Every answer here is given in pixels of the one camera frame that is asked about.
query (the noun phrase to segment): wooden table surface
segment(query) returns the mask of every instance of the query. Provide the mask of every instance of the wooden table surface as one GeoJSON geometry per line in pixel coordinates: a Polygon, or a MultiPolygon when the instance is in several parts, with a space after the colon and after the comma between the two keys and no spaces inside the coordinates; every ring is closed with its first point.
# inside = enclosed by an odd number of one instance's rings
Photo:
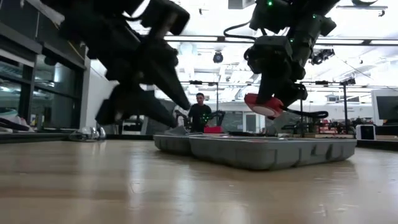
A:
{"type": "Polygon", "coordinates": [[[2,144],[0,223],[398,223],[398,154],[249,172],[150,141],[2,144]]]}

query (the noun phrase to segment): gray plastic tray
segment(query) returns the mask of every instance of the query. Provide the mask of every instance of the gray plastic tray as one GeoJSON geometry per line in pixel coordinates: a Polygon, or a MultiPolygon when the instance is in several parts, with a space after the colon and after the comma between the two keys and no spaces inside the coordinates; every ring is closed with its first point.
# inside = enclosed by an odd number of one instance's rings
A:
{"type": "Polygon", "coordinates": [[[154,135],[155,146],[164,152],[171,154],[178,154],[181,156],[191,156],[191,144],[189,141],[190,137],[202,137],[202,138],[219,138],[220,136],[206,135],[206,134],[186,134],[186,135],[173,135],[173,134],[159,134],[154,135]]]}
{"type": "Polygon", "coordinates": [[[274,170],[343,161],[354,154],[355,139],[201,138],[192,136],[192,154],[229,166],[274,170]]]}

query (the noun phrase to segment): person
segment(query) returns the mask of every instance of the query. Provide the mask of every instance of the person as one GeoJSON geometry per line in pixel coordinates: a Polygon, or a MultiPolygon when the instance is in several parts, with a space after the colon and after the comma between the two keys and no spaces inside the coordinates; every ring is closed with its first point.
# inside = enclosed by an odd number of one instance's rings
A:
{"type": "Polygon", "coordinates": [[[191,106],[188,117],[192,119],[191,132],[203,133],[205,132],[205,123],[202,118],[206,115],[211,114],[211,108],[204,104],[205,96],[203,93],[197,93],[197,103],[191,106]]]}

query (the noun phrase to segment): glass wall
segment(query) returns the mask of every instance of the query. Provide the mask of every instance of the glass wall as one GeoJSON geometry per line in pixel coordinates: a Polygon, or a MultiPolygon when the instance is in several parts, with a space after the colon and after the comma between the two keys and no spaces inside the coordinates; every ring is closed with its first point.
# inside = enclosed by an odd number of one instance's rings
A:
{"type": "MultiPolygon", "coordinates": [[[[216,126],[216,118],[212,119],[209,126],[216,126]]],[[[243,131],[243,112],[242,111],[225,111],[223,123],[221,124],[225,132],[243,131]]]]}
{"type": "Polygon", "coordinates": [[[46,86],[54,91],[74,96],[78,94],[76,73],[50,57],[38,55],[35,64],[35,86],[46,86]]]}
{"type": "Polygon", "coordinates": [[[0,56],[0,117],[14,111],[36,131],[77,129],[83,71],[44,55],[30,65],[0,56]]]}
{"type": "Polygon", "coordinates": [[[76,103],[71,98],[35,88],[30,107],[31,125],[43,128],[75,128],[79,118],[76,114],[80,115],[76,103]]]}

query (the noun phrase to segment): ceiling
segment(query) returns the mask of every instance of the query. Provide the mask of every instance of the ceiling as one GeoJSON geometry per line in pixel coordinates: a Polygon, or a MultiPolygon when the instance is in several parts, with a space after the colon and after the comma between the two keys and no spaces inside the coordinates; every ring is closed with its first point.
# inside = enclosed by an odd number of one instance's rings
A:
{"type": "MultiPolygon", "coordinates": [[[[27,0],[42,10],[53,21],[60,22],[61,15],[43,6],[38,0],[27,0]]],[[[195,36],[222,36],[227,27],[247,22],[251,18],[254,6],[243,10],[229,10],[228,0],[174,0],[184,7],[190,14],[191,19],[182,35],[195,36]]],[[[138,16],[145,9],[149,0],[145,0],[140,9],[133,15],[138,16]]],[[[338,6],[352,6],[350,0],[341,0],[338,6]]],[[[330,16],[337,24],[337,28],[328,36],[334,39],[342,38],[378,38],[398,39],[398,27],[393,26],[398,19],[395,11],[398,9],[396,0],[379,0],[374,6],[387,6],[386,14],[379,17],[380,10],[360,9],[332,9],[330,16]]],[[[131,27],[142,34],[147,32],[138,23],[131,23],[131,27]]],[[[232,34],[259,36],[248,27],[231,32],[232,34]]],[[[251,44],[231,43],[209,43],[209,42],[170,42],[172,47],[179,50],[178,75],[181,81],[202,80],[204,82],[224,83],[219,88],[218,99],[221,101],[239,100],[244,93],[257,91],[256,83],[260,77],[253,75],[246,62],[243,60],[244,51],[251,44]],[[222,63],[213,63],[216,51],[222,52],[224,60],[222,63]]],[[[333,48],[335,56],[320,65],[306,65],[306,81],[329,80],[341,81],[349,77],[355,77],[356,83],[360,85],[390,85],[397,86],[398,80],[391,74],[396,70],[398,60],[398,47],[348,47],[348,46],[316,46],[316,49],[333,48]]],[[[96,71],[104,73],[101,65],[96,65],[96,71]]],[[[198,91],[204,92],[210,100],[216,100],[216,91],[208,86],[185,87],[186,94],[192,100],[198,91]]],[[[310,86],[310,100],[325,100],[325,95],[341,94],[338,88],[315,88],[310,86]]],[[[370,91],[370,88],[362,88],[361,91],[370,91]]],[[[363,95],[349,89],[350,95],[363,95]]]]}

